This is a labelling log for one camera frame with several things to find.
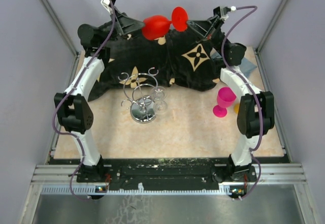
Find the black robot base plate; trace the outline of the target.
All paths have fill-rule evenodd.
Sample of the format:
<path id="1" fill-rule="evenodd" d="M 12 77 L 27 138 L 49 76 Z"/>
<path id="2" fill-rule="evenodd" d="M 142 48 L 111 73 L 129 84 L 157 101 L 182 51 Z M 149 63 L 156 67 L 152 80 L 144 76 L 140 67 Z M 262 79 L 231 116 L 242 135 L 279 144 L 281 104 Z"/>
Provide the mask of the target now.
<path id="1" fill-rule="evenodd" d="M 218 190 L 221 183 L 256 180 L 252 164 L 238 167 L 230 158 L 101 159 L 77 174 L 77 182 L 102 182 L 110 190 L 136 190 L 139 184 L 146 191 Z"/>

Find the red plastic wine glass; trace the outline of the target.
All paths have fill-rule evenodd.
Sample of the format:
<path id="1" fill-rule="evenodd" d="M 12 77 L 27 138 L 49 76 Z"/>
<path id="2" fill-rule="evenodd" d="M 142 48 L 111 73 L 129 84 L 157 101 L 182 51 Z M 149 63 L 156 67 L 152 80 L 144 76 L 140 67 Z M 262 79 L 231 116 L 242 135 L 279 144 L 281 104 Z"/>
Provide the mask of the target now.
<path id="1" fill-rule="evenodd" d="M 155 40 L 165 36 L 172 25 L 176 31 L 183 32 L 187 29 L 188 14 L 183 7 L 176 7 L 172 11 L 171 20 L 162 15 L 154 15 L 144 19 L 145 26 L 142 35 L 148 40 Z"/>

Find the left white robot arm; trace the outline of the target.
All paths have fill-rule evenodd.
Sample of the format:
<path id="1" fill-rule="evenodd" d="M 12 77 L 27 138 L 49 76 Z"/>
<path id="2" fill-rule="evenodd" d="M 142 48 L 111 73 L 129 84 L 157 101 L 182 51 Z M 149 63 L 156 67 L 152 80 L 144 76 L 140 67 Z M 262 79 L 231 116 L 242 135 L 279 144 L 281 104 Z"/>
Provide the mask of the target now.
<path id="1" fill-rule="evenodd" d="M 109 9 L 109 13 L 112 20 L 99 27 L 79 26 L 77 34 L 85 50 L 83 65 L 68 88 L 54 97 L 53 117 L 64 127 L 64 134 L 73 137 L 81 165 L 89 167 L 87 175 L 96 182 L 104 179 L 106 170 L 98 165 L 101 155 L 91 133 L 93 113 L 88 97 L 110 59 L 111 42 L 139 33 L 145 26 L 144 22 L 128 17 L 116 8 Z"/>

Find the pink plastic wine glass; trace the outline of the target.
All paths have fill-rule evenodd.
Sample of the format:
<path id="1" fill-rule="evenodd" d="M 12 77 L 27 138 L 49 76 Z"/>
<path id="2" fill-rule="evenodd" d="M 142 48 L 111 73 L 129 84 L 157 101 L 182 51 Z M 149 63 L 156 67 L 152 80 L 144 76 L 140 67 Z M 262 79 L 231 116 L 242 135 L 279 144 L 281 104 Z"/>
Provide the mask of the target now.
<path id="1" fill-rule="evenodd" d="M 216 117 L 223 118 L 228 113 L 228 108 L 236 100 L 235 93 L 229 87 L 223 87 L 217 94 L 217 105 L 213 108 L 213 113 Z"/>

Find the yellow plastic wine glass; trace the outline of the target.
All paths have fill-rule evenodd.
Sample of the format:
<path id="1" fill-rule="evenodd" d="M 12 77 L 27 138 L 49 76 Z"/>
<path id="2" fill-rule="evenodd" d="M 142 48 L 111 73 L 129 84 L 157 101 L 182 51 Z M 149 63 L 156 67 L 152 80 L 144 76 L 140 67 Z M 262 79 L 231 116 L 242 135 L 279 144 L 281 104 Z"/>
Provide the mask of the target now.
<path id="1" fill-rule="evenodd" d="M 235 104 L 235 105 L 234 105 L 234 112 L 235 112 L 236 114 L 239 113 L 239 107 L 240 107 L 240 104 Z"/>

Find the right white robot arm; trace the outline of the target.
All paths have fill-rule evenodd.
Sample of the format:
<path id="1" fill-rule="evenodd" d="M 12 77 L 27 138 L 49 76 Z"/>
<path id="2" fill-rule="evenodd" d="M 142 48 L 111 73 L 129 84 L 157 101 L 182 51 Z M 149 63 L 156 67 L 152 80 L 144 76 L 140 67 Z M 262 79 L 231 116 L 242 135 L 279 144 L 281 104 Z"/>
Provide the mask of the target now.
<path id="1" fill-rule="evenodd" d="M 227 176 L 239 181 L 245 175 L 244 167 L 252 163 L 253 152 L 262 141 L 263 135 L 274 127 L 274 96 L 270 91 L 262 91 L 244 76 L 239 64 L 246 47 L 231 43 L 227 34 L 221 32 L 224 19 L 215 15 L 206 20 L 188 20 L 186 24 L 199 37 L 199 42 L 210 41 L 221 55 L 225 67 L 220 71 L 221 81 L 239 99 L 237 127 L 240 138 L 229 161 Z"/>

